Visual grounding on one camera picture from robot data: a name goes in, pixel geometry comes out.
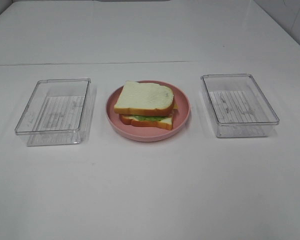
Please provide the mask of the bacon strip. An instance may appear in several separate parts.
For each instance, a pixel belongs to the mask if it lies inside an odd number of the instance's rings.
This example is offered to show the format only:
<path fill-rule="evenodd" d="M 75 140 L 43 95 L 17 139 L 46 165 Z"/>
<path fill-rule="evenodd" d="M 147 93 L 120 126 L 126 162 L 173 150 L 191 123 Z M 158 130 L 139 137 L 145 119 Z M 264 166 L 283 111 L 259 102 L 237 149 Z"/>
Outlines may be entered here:
<path fill-rule="evenodd" d="M 174 115 L 178 112 L 177 109 L 172 109 L 172 111 L 166 116 L 167 118 L 173 118 Z"/>

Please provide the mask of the yellow cheese slice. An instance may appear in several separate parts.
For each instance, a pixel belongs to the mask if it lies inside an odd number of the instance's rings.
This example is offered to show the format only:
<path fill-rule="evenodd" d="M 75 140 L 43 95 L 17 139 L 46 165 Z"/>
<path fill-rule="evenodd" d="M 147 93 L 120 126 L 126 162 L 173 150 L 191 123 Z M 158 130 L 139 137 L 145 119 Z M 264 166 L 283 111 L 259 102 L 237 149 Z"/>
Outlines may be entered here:
<path fill-rule="evenodd" d="M 178 105 L 177 105 L 176 101 L 174 101 L 173 110 L 177 110 L 177 109 L 178 109 Z"/>

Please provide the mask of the pink round plate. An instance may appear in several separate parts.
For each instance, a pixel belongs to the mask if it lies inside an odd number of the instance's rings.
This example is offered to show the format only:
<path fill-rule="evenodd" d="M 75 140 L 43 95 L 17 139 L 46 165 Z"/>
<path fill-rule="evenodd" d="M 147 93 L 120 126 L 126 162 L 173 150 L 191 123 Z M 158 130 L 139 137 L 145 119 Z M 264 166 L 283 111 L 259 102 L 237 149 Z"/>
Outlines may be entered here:
<path fill-rule="evenodd" d="M 138 127 L 122 123 L 119 115 L 114 112 L 114 105 L 117 102 L 122 91 L 122 86 L 117 88 L 108 97 L 105 107 L 106 116 L 112 128 L 121 136 L 139 142 L 160 141 L 177 134 L 185 127 L 191 113 L 189 99 L 181 89 L 167 82 L 156 80 L 148 80 L 147 82 L 167 86 L 173 90 L 178 109 L 173 114 L 172 130 L 166 130 L 157 127 Z"/>

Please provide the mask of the right clear plastic tray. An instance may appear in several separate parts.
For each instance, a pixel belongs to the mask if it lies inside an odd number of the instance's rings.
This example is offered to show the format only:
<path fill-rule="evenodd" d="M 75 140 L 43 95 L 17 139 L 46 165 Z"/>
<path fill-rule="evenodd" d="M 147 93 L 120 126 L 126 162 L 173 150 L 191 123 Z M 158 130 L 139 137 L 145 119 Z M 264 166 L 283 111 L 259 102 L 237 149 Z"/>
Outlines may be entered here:
<path fill-rule="evenodd" d="M 201 76 L 203 101 L 218 138 L 267 137 L 280 123 L 251 74 Z"/>

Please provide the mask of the bread slice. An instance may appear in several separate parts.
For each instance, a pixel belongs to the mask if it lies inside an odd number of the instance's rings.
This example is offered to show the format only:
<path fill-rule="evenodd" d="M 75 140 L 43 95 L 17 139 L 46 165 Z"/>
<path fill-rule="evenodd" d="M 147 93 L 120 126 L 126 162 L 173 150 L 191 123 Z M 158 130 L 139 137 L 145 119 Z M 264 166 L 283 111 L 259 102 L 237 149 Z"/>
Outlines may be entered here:
<path fill-rule="evenodd" d="M 119 119 L 125 125 L 131 125 L 134 127 L 155 127 L 165 130 L 173 129 L 173 117 L 164 119 L 162 121 L 138 121 L 129 114 L 120 114 Z"/>
<path fill-rule="evenodd" d="M 168 116 L 175 106 L 175 95 L 167 86 L 152 82 L 127 81 L 114 105 L 122 115 Z"/>

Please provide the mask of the left clear plastic tray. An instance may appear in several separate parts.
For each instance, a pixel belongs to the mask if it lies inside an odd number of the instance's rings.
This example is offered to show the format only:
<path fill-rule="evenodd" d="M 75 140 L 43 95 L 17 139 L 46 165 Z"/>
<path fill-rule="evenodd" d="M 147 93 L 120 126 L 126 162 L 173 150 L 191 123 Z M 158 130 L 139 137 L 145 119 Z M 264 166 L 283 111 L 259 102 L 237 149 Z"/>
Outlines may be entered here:
<path fill-rule="evenodd" d="M 82 143 L 89 135 L 93 104 L 89 78 L 40 80 L 14 133 L 28 147 Z"/>

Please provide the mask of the green lettuce leaf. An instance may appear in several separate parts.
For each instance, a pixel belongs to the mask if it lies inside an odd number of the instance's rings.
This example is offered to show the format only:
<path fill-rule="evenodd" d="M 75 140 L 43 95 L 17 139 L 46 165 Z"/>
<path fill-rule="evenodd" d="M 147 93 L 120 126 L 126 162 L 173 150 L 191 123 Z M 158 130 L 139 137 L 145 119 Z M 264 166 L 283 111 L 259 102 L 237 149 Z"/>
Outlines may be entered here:
<path fill-rule="evenodd" d="M 169 119 L 169 116 L 143 116 L 143 115 L 132 115 L 134 119 L 137 121 L 152 121 L 152 122 L 160 122 L 165 119 Z"/>

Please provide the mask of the clear plastic tray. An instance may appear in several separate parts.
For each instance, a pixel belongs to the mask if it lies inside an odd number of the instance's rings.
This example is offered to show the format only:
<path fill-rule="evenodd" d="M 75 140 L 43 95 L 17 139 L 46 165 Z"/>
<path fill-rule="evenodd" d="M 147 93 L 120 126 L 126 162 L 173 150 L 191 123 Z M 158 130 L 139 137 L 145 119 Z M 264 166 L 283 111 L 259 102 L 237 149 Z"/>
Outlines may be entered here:
<path fill-rule="evenodd" d="M 89 78 L 40 80 L 14 133 L 28 147 L 82 143 L 89 135 L 93 104 Z"/>
<path fill-rule="evenodd" d="M 201 76 L 203 101 L 218 138 L 267 137 L 280 123 L 251 74 Z"/>

